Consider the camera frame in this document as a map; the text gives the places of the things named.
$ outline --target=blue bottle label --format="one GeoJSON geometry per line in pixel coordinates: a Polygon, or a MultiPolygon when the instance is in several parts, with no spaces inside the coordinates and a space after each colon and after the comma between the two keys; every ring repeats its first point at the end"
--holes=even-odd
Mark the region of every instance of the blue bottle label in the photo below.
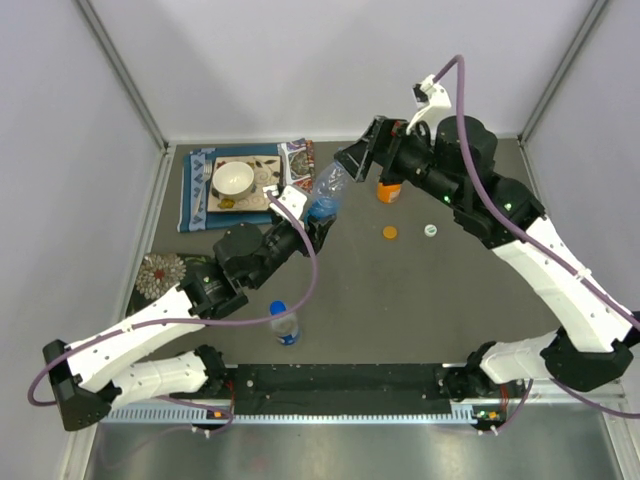
{"type": "Polygon", "coordinates": [[[300,329],[296,327],[296,329],[288,335],[278,335],[278,340],[283,345],[293,345],[300,338],[300,329]]]}

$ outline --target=small white cap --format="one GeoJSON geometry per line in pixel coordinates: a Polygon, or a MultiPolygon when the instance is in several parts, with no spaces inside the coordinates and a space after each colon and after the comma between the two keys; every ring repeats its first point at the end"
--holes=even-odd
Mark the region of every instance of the small white cap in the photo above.
{"type": "Polygon", "coordinates": [[[424,227],[424,234],[427,237],[435,237],[436,233],[438,233],[438,227],[436,227],[435,225],[432,225],[431,223],[429,225],[427,225],[426,227],[424,227]]]}

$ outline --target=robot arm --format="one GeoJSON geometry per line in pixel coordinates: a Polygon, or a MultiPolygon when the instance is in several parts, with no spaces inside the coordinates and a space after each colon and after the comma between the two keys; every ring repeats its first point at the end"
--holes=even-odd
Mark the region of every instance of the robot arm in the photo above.
{"type": "MultiPolygon", "coordinates": [[[[433,85],[425,90],[442,94],[433,85]]],[[[429,116],[423,111],[418,114],[429,116]]],[[[487,211],[467,174],[455,117],[440,122],[433,135],[427,123],[416,122],[415,117],[412,122],[376,117],[360,140],[334,157],[357,182],[364,181],[375,162],[382,166],[384,184],[408,181],[451,208],[454,221],[509,263],[563,325],[539,338],[481,346],[466,367],[450,371],[443,382],[445,390],[453,398],[462,398],[483,395],[496,384],[515,379],[553,377],[576,390],[589,391],[618,378],[633,358],[630,324],[580,283],[582,278],[590,279],[591,273],[562,242],[529,189],[493,171],[495,135],[475,118],[465,117],[465,122],[476,170],[494,205],[580,275],[570,275],[534,246],[516,239],[487,211]]]]}
{"type": "MultiPolygon", "coordinates": [[[[307,195],[285,187],[280,202],[301,222],[307,195]]],[[[112,331],[126,331],[93,348],[79,351],[52,369],[49,380],[66,430],[85,428],[104,418],[111,409],[128,403],[176,392],[213,396],[222,387],[225,366],[209,346],[168,360],[136,363],[157,348],[203,325],[166,323],[136,329],[148,320],[172,318],[221,319],[248,303],[244,288],[257,289],[296,251],[308,255],[299,232],[272,204],[272,227],[262,233],[253,224],[229,228],[214,247],[214,259],[206,268],[135,315],[93,336],[66,344],[55,340],[43,349],[51,363],[73,349],[112,331]]],[[[315,252],[324,243],[335,216],[305,222],[315,252]]]]}

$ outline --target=gray floor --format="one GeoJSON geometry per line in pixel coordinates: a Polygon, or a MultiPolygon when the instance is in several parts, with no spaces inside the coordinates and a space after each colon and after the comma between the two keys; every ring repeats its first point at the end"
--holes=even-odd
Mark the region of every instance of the gray floor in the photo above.
{"type": "MultiPolygon", "coordinates": [[[[318,170],[340,143],[316,144],[318,170]]],[[[172,167],[153,244],[155,252],[211,254],[220,231],[178,233],[182,158],[172,167]]],[[[496,170],[528,182],[515,140],[502,140],[496,170]]],[[[559,326],[552,313],[511,268],[453,222],[452,213],[405,185],[393,205],[375,196],[376,175],[353,185],[319,255],[320,280],[299,312],[299,345],[276,344],[266,326],[210,328],[179,339],[161,352],[209,343],[238,363],[458,362],[488,340],[513,341],[559,326]],[[434,238],[424,226],[438,227],[434,238]],[[382,228],[395,226],[396,240],[382,228]]],[[[232,318],[268,313],[269,303],[293,304],[305,292],[307,259],[296,255],[232,318]]]]}
{"type": "Polygon", "coordinates": [[[602,415],[582,405],[528,405],[498,437],[469,426],[236,425],[208,441],[169,433],[132,454],[166,429],[101,425],[85,480],[622,479],[602,415]],[[101,442],[120,468],[105,470],[101,442]]]}

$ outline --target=orange lid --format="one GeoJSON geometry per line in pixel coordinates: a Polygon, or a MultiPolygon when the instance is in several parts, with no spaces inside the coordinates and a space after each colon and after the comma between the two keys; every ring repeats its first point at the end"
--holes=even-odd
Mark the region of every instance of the orange lid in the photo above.
{"type": "Polygon", "coordinates": [[[402,185],[383,185],[382,182],[378,182],[378,200],[382,203],[393,203],[398,199],[402,185]]]}
{"type": "Polygon", "coordinates": [[[387,240],[393,240],[398,236],[398,229],[396,227],[387,226],[382,229],[382,235],[387,240]]]}

